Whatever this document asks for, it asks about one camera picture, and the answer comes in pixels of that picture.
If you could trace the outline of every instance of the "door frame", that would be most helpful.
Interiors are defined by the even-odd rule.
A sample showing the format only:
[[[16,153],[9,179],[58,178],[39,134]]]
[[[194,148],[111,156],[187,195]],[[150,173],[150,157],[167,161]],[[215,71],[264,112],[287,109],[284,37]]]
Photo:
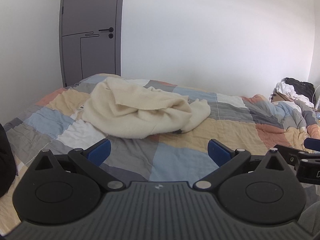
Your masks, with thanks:
[[[121,21],[122,21],[122,4],[123,0],[117,0],[116,8],[116,26],[115,26],[115,70],[116,75],[121,76]],[[63,0],[60,0],[59,11],[59,52],[60,52],[60,67],[63,87],[66,87],[66,79],[62,57],[62,7]]]

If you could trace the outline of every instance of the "pile of clothes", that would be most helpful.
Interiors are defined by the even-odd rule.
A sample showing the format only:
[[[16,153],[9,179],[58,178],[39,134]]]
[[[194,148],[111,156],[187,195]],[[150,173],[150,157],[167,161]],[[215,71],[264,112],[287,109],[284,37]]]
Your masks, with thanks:
[[[185,133],[211,113],[207,100],[196,99],[191,104],[188,100],[188,96],[108,77],[92,91],[84,104],[82,119],[120,138]]]
[[[283,94],[292,100],[300,100],[311,108],[315,107],[315,88],[311,83],[300,82],[294,78],[285,78],[284,81],[277,84],[276,90],[278,93]]]

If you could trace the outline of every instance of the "white wall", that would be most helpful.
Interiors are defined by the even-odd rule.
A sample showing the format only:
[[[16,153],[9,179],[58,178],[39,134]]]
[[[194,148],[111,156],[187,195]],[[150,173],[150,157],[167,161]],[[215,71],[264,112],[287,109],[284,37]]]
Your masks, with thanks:
[[[312,83],[314,87],[320,85],[320,0],[314,0],[315,8],[315,43],[313,48],[313,57],[311,63],[310,74],[308,82]],[[320,87],[316,91],[316,98],[320,93]]]
[[[60,0],[0,0],[0,122],[62,87]]]
[[[308,79],[313,0],[124,0],[122,76],[268,97]]]

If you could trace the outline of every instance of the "black bag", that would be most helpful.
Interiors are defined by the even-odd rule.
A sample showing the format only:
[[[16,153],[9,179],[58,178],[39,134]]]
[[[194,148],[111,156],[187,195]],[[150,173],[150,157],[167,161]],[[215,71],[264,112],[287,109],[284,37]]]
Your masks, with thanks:
[[[9,190],[16,172],[17,168],[11,147],[4,128],[0,124],[0,197]]]

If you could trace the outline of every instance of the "gray fabric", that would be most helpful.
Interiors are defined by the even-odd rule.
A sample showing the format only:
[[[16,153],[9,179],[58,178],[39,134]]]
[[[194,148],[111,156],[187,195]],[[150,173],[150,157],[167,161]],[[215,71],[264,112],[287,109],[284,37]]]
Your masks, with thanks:
[[[302,116],[306,120],[307,125],[317,124],[316,114],[312,109],[306,105],[306,103],[296,100],[294,101],[297,106],[299,106],[302,110]]]
[[[22,123],[7,131],[12,153],[27,167],[38,152],[52,141],[51,137],[39,133],[33,127]]]
[[[154,87],[156,89],[161,89],[163,91],[172,92],[176,86],[168,86],[161,84],[159,81],[150,80],[148,84],[144,86],[145,88]]]
[[[114,136],[107,138],[111,141],[111,153],[105,164],[141,174],[145,179],[149,179],[158,142],[148,138],[141,140]]]
[[[21,121],[28,119],[33,113],[40,110],[43,106],[31,105],[25,111],[18,115]]]
[[[313,235],[320,231],[320,201],[302,212],[298,224]]]
[[[320,201],[319,196],[316,194],[316,186],[311,185],[311,184],[308,184],[308,185],[310,185],[310,186],[304,188],[304,191],[307,195],[307,202],[304,207],[304,210],[306,210],[308,207],[310,207],[315,202]]]
[[[249,108],[253,121],[256,124],[268,124],[283,129],[279,120],[283,118],[280,114],[271,112],[270,106],[266,101],[257,101],[254,104],[243,100],[246,107]]]
[[[81,82],[79,85],[72,87],[72,89],[90,94],[95,86],[96,84]]]
[[[121,180],[126,186],[128,187],[132,181],[147,181],[144,177],[140,174],[127,171],[124,169],[110,167],[105,163],[100,165],[100,168],[104,171],[108,172],[110,175],[114,176],[115,178]]]
[[[23,122],[19,119],[19,118],[14,118],[12,119],[10,122],[6,123],[6,125],[4,126],[4,131],[7,132],[10,129],[15,128],[16,126],[18,126],[19,124],[22,124]]]
[[[45,146],[46,149],[50,149],[53,154],[68,154],[72,150],[71,147],[64,145],[61,141],[53,140]]]
[[[281,120],[281,123],[285,130],[287,130],[289,127],[297,127],[300,129],[307,126],[306,121],[301,118],[301,114],[297,109],[293,109],[288,115],[286,115]]]
[[[209,118],[254,123],[248,108],[239,108],[227,103],[208,102],[211,108]]]

